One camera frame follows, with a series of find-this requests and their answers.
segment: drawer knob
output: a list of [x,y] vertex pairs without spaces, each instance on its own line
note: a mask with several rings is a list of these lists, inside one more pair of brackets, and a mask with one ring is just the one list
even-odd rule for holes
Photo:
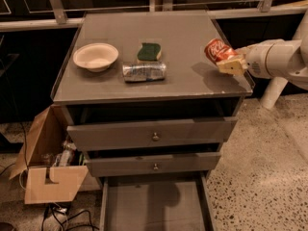
[[157,171],[157,170],[158,170],[158,165],[157,165],[157,164],[154,164],[153,169],[154,169],[154,171]]
[[158,141],[160,139],[160,137],[158,136],[158,134],[156,132],[153,133],[153,136],[152,136],[152,140],[153,141]]

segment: green sponge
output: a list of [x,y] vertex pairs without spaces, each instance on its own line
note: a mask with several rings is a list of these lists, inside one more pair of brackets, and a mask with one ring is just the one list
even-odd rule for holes
[[143,42],[142,48],[138,52],[137,59],[139,63],[156,62],[162,54],[161,45],[152,42]]

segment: white bowl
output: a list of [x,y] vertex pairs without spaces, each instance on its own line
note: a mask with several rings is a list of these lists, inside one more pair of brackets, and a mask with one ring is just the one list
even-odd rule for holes
[[73,61],[91,72],[107,69],[118,57],[118,51],[108,43],[91,43],[76,50]]

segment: speckled floor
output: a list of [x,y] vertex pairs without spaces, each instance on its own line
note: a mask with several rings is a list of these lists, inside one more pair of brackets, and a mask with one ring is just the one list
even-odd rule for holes
[[[257,99],[244,101],[239,122],[207,182],[218,231],[307,230],[306,107],[308,94],[282,96],[271,111],[260,107]],[[0,167],[13,163],[15,156],[0,154]],[[10,168],[0,176],[0,221],[17,230],[40,230],[44,206],[24,205],[24,191],[18,179],[8,180],[9,175]],[[88,209],[98,225],[100,203],[100,192],[79,192],[71,214]],[[52,217],[44,226],[44,230],[61,230]]]

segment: can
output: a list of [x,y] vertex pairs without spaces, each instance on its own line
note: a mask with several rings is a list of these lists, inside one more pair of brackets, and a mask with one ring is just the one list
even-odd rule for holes
[[238,53],[232,49],[229,45],[225,44],[221,39],[212,39],[204,48],[206,57],[213,63],[216,64],[222,60],[228,60]]
[[123,77],[126,82],[164,80],[167,67],[162,62],[124,64]]

